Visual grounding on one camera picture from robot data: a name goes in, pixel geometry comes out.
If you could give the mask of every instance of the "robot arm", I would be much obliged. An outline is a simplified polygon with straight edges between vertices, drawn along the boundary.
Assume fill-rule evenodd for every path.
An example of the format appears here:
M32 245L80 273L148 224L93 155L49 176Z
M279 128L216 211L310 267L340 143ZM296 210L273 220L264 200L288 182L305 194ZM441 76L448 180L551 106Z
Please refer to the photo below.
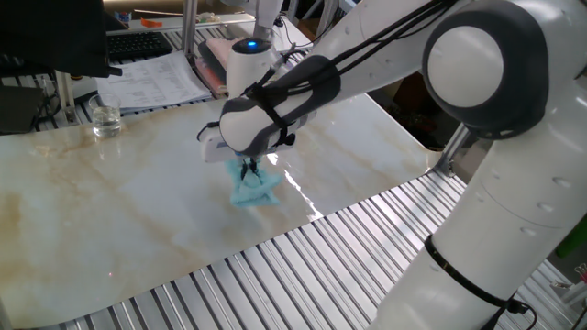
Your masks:
M257 157L284 142L316 109L398 81L421 66L430 32L467 0L363 1L276 82L229 100L204 154ZM256 54L243 41L241 52ZM206 161L226 160L206 157Z
M491 329L587 213L586 32L582 0L363 0L281 79L227 101L200 140L257 157L321 106L421 67L437 103L495 142L370 329Z

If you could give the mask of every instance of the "marble table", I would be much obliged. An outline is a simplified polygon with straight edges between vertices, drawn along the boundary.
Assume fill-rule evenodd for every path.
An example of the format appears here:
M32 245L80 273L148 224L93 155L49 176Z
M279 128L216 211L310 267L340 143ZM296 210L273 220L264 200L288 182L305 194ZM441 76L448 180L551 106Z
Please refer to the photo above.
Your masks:
M196 135L223 101L0 137L0 297L15 328L68 321L411 180L435 165L368 96L331 105L269 155L279 206L238 209Z

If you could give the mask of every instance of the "black monitor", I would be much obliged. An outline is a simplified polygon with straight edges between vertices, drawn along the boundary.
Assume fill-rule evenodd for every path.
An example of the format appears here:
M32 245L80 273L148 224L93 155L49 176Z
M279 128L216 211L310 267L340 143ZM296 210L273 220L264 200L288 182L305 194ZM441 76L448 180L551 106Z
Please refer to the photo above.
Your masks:
M120 75L108 65L103 12L102 0L1 0L0 54L23 59L29 68ZM18 65L5 69L31 73L18 72Z

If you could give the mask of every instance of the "light blue cloth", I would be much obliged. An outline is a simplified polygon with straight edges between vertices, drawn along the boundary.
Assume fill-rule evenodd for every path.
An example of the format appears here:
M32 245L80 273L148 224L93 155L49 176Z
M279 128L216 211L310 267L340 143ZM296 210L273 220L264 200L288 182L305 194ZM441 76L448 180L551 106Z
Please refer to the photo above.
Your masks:
M282 181L281 175L270 175L261 168L256 171L248 169L244 179L241 180L242 160L226 161L225 166L235 184L234 191L230 196L231 204L236 207L279 204L279 200L273 194L273 188Z

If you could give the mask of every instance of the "paper document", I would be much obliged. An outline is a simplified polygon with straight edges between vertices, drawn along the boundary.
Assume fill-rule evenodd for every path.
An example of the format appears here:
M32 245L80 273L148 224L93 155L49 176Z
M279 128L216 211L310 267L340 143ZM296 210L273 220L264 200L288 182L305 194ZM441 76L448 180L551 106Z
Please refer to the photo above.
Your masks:
M98 78L98 93L115 94L121 109L151 109L210 97L182 52L118 65L122 76Z

